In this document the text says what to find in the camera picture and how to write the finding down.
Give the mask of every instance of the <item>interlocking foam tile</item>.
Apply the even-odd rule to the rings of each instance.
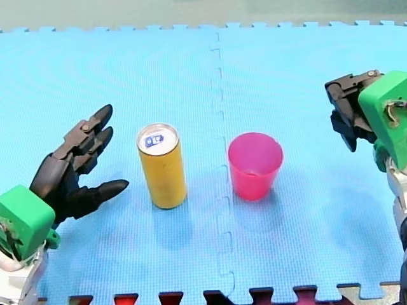
[[[105,104],[114,108],[114,137],[81,185],[127,179],[117,198],[58,231],[41,281],[47,304],[92,295],[95,305],[116,294],[139,294],[159,304],[160,292],[183,292],[182,304],[203,304],[204,290],[233,289],[223,262],[230,235],[218,231],[223,118],[213,109],[219,52],[212,27],[64,32],[19,29],[0,35],[0,191],[29,186],[42,159],[81,119]],[[173,210],[150,203],[135,146],[146,124],[164,121],[181,137],[188,200]]]
[[[229,24],[219,31],[223,99],[216,107],[226,143],[267,133],[285,158],[262,202],[243,202],[229,187],[230,299],[249,304],[250,288],[272,287],[273,302],[295,302],[294,287],[313,286],[317,300],[335,301],[337,285],[351,283],[360,284],[361,298],[381,297],[382,282],[398,281],[403,256],[394,197],[372,145],[359,141],[351,153],[333,131],[324,83],[370,69],[407,70],[407,27]]]

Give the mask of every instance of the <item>pink cup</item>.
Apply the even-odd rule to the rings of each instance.
[[[283,152],[281,146],[264,133],[244,133],[228,150],[233,191],[245,200],[264,198],[273,186]]]

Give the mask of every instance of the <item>green gripper housing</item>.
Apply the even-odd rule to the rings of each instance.
[[[45,242],[57,248],[59,236],[52,229],[55,212],[41,198],[24,186],[16,186],[0,195],[0,224],[11,233],[22,260],[28,259]],[[10,237],[0,229],[0,247],[13,253]]]
[[[382,160],[376,162],[382,171],[384,150],[398,169],[407,166],[407,108],[393,108],[396,122],[392,121],[387,114],[387,105],[395,101],[407,102],[407,72],[391,71],[359,94],[359,105],[377,136],[375,151]]]

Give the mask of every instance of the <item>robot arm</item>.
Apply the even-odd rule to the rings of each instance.
[[[331,115],[334,131],[352,152],[358,138],[372,143],[375,163],[387,174],[404,249],[399,303],[407,305],[407,73],[349,74],[326,83],[325,89],[335,107]]]
[[[111,105],[81,120],[64,143],[45,157],[30,188],[17,186],[0,195],[0,305],[37,303],[36,286],[47,264],[47,250],[56,249],[57,226],[69,217],[84,217],[121,193],[125,180],[99,187],[79,186],[79,176],[97,164],[113,136],[105,125]]]

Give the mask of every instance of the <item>can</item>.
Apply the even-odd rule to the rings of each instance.
[[[186,198],[181,145],[176,129],[153,123],[137,135],[137,148],[151,201],[159,208],[175,208]]]

